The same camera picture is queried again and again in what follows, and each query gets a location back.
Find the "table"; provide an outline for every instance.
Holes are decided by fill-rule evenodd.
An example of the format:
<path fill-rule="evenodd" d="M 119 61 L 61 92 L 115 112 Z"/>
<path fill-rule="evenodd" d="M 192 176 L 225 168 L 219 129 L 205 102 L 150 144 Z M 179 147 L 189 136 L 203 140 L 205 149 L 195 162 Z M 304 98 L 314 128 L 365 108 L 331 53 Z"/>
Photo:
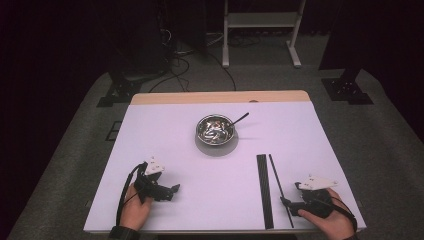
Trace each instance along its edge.
<path fill-rule="evenodd" d="M 237 119 L 237 144 L 225 155 L 195 143 L 209 114 Z M 272 154 L 285 197 L 301 201 L 294 182 L 309 174 L 337 180 L 334 189 L 366 227 L 309 96 L 304 91 L 149 93 L 134 96 L 105 168 L 84 230 L 108 232 L 128 173 L 151 156 L 165 165 L 159 184 L 181 184 L 170 202 L 154 202 L 144 232 L 299 233 L 317 231 L 300 217 L 291 227 L 268 167 L 273 229 L 265 229 L 256 156 Z"/>

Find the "shelf leg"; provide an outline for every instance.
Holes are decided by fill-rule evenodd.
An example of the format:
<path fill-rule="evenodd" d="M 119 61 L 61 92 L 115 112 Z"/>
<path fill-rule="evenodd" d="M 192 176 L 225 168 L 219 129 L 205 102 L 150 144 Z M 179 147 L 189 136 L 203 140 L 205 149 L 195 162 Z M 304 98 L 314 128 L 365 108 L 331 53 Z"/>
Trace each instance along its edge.
<path fill-rule="evenodd" d="M 299 9 L 297 11 L 296 22 L 293 28 L 291 39 L 286 42 L 295 68 L 302 67 L 299 60 L 299 56 L 297 55 L 294 45 L 296 43 L 297 34 L 299 33 L 300 23 L 302 22 L 302 16 L 303 16 L 303 10 L 305 9 L 305 4 L 306 4 L 306 0 L 302 0 L 300 3 Z"/>
<path fill-rule="evenodd" d="M 228 0 L 225 0 L 224 5 L 224 43 L 222 45 L 222 67 L 230 66 L 230 57 L 228 53 Z"/>

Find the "wooden table edge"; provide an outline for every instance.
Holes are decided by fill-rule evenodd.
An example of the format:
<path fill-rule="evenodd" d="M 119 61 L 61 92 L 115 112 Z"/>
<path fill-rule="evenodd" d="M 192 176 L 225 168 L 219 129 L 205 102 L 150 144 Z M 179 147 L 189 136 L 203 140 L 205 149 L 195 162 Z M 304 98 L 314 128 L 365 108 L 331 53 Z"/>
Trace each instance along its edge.
<path fill-rule="evenodd" d="M 311 101 L 303 90 L 138 93 L 131 105 L 185 103 L 242 103 L 242 102 L 303 102 Z"/>

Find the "sleeve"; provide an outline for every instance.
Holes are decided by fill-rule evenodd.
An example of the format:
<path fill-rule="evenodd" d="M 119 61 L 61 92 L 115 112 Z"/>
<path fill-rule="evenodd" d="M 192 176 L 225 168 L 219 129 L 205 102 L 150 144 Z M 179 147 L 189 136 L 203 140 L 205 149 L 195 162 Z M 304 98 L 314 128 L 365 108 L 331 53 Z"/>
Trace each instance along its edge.
<path fill-rule="evenodd" d="M 139 240 L 140 233 L 126 227 L 115 226 L 109 233 L 109 240 L 118 239 L 118 240 Z"/>

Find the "bowl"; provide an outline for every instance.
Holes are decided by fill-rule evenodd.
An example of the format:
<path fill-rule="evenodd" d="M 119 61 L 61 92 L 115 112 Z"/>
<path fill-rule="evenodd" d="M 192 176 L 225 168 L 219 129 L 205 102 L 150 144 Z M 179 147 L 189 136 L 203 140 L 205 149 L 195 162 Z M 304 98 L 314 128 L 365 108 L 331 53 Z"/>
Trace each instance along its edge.
<path fill-rule="evenodd" d="M 234 137 L 233 122 L 222 115 L 212 114 L 204 117 L 196 126 L 196 135 L 203 143 L 210 146 L 220 146 Z"/>

